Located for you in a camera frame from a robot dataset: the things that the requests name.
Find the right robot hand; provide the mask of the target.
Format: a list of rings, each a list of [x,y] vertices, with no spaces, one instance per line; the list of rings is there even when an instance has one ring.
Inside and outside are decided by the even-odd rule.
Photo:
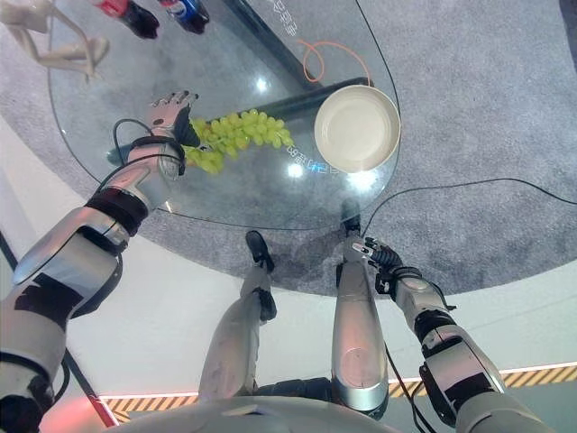
[[[375,290],[379,294],[393,295],[397,285],[397,269],[403,266],[399,255],[388,245],[373,237],[365,237],[353,242],[353,250],[368,260],[370,266],[377,270]]]

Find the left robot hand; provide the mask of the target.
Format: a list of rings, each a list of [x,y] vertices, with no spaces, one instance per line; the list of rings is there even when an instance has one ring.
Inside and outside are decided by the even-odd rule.
[[[149,122],[152,134],[172,138],[184,147],[198,148],[201,142],[190,123],[191,106],[197,99],[198,94],[184,90],[154,101]]]

